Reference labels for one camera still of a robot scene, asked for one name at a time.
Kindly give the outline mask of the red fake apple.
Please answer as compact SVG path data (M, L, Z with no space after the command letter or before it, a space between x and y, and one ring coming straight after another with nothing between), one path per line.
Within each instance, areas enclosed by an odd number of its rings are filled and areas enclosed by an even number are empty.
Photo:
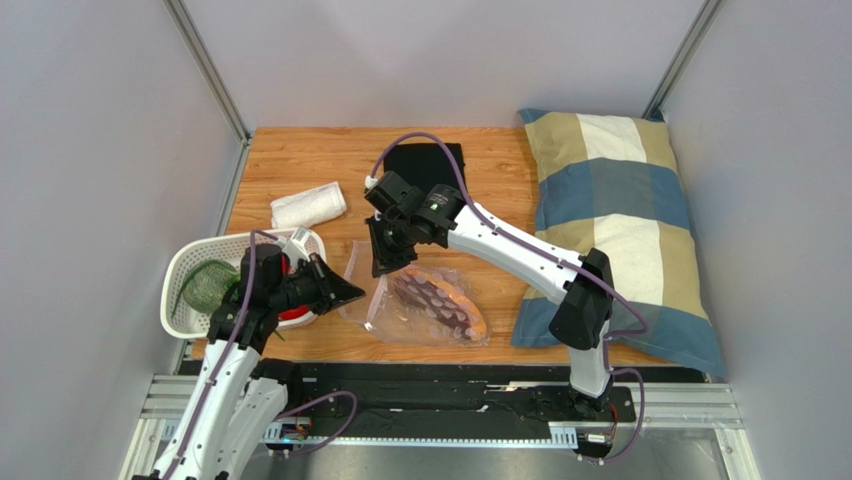
M307 305L303 305L297 308L293 308L290 310L285 310L278 315L278 319L280 322L297 320L304 315L310 313L310 308Z

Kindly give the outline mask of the clear zip top bag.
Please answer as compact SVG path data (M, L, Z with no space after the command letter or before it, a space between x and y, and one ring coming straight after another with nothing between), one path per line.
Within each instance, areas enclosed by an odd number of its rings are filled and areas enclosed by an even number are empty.
M372 276L372 247L355 241L344 278L366 296L341 315L386 343L432 347L483 346L491 329L468 279L458 269L412 263Z

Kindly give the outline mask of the orange fake carrot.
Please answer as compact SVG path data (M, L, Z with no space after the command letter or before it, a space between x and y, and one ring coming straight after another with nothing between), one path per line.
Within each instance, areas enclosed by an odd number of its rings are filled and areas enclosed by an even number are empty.
M490 336L487 321L465 285L461 274L447 268L411 265L389 276L394 297L433 338L486 343Z

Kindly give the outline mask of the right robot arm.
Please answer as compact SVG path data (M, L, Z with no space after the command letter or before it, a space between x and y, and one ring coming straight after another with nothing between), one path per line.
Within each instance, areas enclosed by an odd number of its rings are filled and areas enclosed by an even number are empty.
M549 329L569 350L572 389L597 401L608 395L612 375L604 336L614 293L604 253L582 255L548 244L485 211L458 189L437 185L424 193L394 172L367 177L364 195L375 209L365 221L373 277L407 267L419 245L467 253L510 273L556 305Z

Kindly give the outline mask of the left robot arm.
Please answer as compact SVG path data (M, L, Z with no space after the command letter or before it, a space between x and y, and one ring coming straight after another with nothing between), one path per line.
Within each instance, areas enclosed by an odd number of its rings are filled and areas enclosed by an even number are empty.
M297 364L264 359L282 313L324 315L365 297L316 254L291 262L276 243L252 242L240 279L214 311L202 371L176 432L149 479L238 479L282 413L300 411Z

